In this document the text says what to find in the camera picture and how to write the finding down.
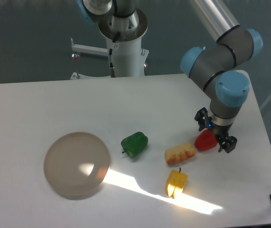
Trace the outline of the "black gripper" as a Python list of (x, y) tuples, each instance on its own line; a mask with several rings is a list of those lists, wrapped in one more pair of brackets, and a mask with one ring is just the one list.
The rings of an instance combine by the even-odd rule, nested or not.
[(219, 144), (218, 152), (224, 150), (226, 153), (230, 153), (235, 149), (237, 138), (229, 136), (229, 129), (234, 122), (234, 118), (223, 119), (215, 114), (209, 116), (207, 109), (203, 107), (196, 113), (194, 120), (198, 123), (198, 131), (208, 129), (215, 135)]

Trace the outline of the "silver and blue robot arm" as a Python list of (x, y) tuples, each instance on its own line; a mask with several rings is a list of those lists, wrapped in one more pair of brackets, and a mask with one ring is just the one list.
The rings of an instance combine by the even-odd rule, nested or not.
[[(88, 24), (98, 23), (106, 49), (83, 48), (84, 53), (105, 55), (111, 77), (144, 75), (147, 50), (141, 39), (148, 29), (145, 14), (133, 0), (78, 0)], [(200, 130), (209, 130), (220, 151), (231, 152), (237, 139), (229, 135), (250, 82), (235, 67), (261, 52), (263, 41), (253, 29), (243, 29), (221, 0), (192, 0), (191, 7), (216, 42), (212, 50), (193, 47), (182, 57), (182, 71), (210, 98), (210, 106), (196, 115)]]

